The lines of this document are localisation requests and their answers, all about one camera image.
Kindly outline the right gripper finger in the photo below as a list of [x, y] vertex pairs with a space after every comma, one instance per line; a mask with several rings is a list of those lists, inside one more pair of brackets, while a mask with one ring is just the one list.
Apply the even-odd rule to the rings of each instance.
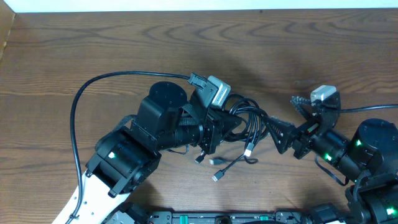
[[280, 154], [292, 147], [293, 142], [297, 139], [297, 128], [293, 124], [275, 117], [266, 117], [265, 123]]
[[313, 115], [304, 108], [304, 106], [312, 105], [310, 99], [306, 99], [301, 96], [293, 96], [290, 102], [292, 103], [295, 110], [299, 112], [306, 120], [313, 119]]

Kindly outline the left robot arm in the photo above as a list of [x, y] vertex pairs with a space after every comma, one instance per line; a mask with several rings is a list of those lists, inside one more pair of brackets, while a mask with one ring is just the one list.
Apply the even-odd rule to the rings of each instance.
[[191, 96], [172, 82], [157, 82], [137, 114], [124, 117], [95, 146], [82, 174], [82, 189], [56, 217], [55, 223], [101, 223], [156, 170], [161, 151], [200, 147], [200, 163], [213, 154], [242, 119], [222, 111], [231, 87], [210, 77], [191, 82]]

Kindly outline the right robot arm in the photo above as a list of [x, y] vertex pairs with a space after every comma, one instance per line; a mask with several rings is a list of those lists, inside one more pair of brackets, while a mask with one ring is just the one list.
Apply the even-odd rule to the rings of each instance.
[[314, 210], [312, 223], [397, 223], [397, 127], [383, 119], [364, 120], [352, 139], [335, 130], [341, 109], [340, 93], [311, 98], [293, 97], [295, 109], [306, 122], [299, 127], [275, 117], [264, 122], [280, 154], [294, 149], [302, 159], [314, 152], [345, 177], [349, 214], [338, 216], [331, 207]]

